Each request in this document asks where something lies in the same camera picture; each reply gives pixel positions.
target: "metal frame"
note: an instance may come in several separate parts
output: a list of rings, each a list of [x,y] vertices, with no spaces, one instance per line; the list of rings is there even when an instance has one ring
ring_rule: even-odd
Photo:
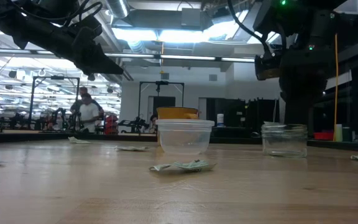
[[[152,84],[156,84],[157,85],[157,82],[139,82],[139,102],[138,102],[138,105],[137,105],[137,116],[139,117],[140,116],[140,98],[142,96],[142,85],[144,83],[152,83]],[[185,99],[185,83],[173,83],[173,82],[167,82],[168,85],[172,84],[178,84],[178,85],[181,85],[181,106],[183,107],[183,102],[184,102],[184,99]]]
[[[35,85],[35,81],[38,78],[42,78],[42,79],[47,79],[50,78],[51,80],[64,80],[64,79],[72,79],[72,80],[77,80],[77,92],[76,92],[76,96],[75,96],[75,101],[78,100],[78,92],[80,91],[80,78],[78,77],[58,77],[58,78],[54,78],[55,76],[51,76],[51,77],[40,77],[40,76],[35,76],[32,77],[32,88],[31,88],[31,101],[30,101],[30,112],[29,112],[29,125],[28,125],[28,129],[30,129],[31,126],[31,118],[32,118],[32,107],[34,104],[34,90],[35,88],[41,84],[37,84]]]

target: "cable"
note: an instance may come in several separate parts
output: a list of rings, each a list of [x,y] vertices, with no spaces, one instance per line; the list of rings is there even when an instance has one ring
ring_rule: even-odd
[[[194,9],[194,7],[193,7],[188,1],[180,1],[180,2],[179,2],[179,5],[178,5],[178,7],[177,7],[177,11],[179,11],[179,6],[180,6],[183,2],[187,3],[192,9]]]
[[[336,113],[337,113],[337,104],[338,104],[338,76],[339,76],[338,34],[335,34],[335,66],[336,66],[336,86],[335,86],[335,111],[334,111],[334,141],[336,140]]]
[[[276,26],[277,26],[278,31],[279,31],[280,36],[281,36],[281,44],[283,45],[282,54],[284,54],[285,51],[287,50],[287,37],[285,35],[285,31],[284,31],[283,26],[281,26],[281,24],[279,24],[279,23],[276,23]]]
[[[26,14],[27,16],[32,16],[34,18],[37,18],[37,19],[41,19],[41,20],[45,20],[45,21],[49,21],[49,22],[58,22],[58,21],[67,21],[67,20],[70,20],[70,19],[73,19],[75,18],[76,16],[79,16],[81,15],[82,13],[86,12],[86,11],[89,11],[90,9],[92,9],[93,7],[97,6],[97,5],[102,5],[101,2],[96,2],[94,3],[92,6],[90,7],[87,7],[86,9],[85,6],[86,4],[89,2],[90,0],[85,0],[81,6],[71,15],[69,16],[66,16],[66,17],[61,17],[61,18],[46,18],[46,17],[41,17],[41,16],[37,16],[33,13],[30,13],[30,12],[27,12],[26,10],[22,9],[20,6],[18,6],[17,4],[15,4],[14,2],[12,2],[12,0],[10,0],[10,3],[17,9],[19,10],[20,12]],[[99,5],[99,8],[97,8],[97,10],[95,10],[96,13],[98,13],[100,10],[101,10],[101,6]]]
[[[237,18],[236,13],[234,12],[233,3],[231,2],[231,0],[227,0],[227,5],[229,6],[229,11],[231,13],[231,16],[233,17],[234,21],[241,27],[241,29],[246,31],[249,35],[255,37],[257,40],[259,40],[260,43],[262,43],[262,45],[264,46],[265,52],[270,52],[266,42],[264,42],[261,37],[254,34],[250,29],[248,29],[246,26],[243,25],[243,23],[240,22],[239,18]]]

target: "red object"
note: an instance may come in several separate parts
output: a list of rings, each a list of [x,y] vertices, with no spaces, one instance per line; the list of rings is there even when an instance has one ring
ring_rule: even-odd
[[[334,140],[334,133],[314,133],[315,140]]]

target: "man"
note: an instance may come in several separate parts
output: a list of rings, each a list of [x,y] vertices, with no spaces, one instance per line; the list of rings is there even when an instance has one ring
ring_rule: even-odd
[[[82,95],[84,95],[85,93],[88,93],[88,89],[87,89],[85,86],[83,86],[83,87],[80,88],[79,94],[80,94],[80,96],[82,96]],[[103,113],[104,113],[103,108],[99,105],[98,102],[96,102],[95,100],[92,100],[92,103],[95,104],[95,105],[98,107],[98,109],[99,109],[99,114],[103,114]],[[80,110],[80,106],[81,106],[82,104],[83,104],[83,101],[82,101],[82,100],[77,100],[77,101],[75,101],[75,102],[73,103],[73,105],[71,106],[70,111],[71,111],[72,113],[74,113],[74,112],[76,112],[76,111],[79,111],[79,110]]]
[[[82,131],[93,133],[94,122],[99,118],[99,108],[92,103],[92,97],[89,93],[82,94],[83,104],[80,106],[81,120],[84,124]]]

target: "glass jar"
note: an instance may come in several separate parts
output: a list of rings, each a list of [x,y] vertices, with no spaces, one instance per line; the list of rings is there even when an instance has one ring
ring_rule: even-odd
[[[263,150],[266,155],[306,157],[308,128],[302,124],[262,125]]]

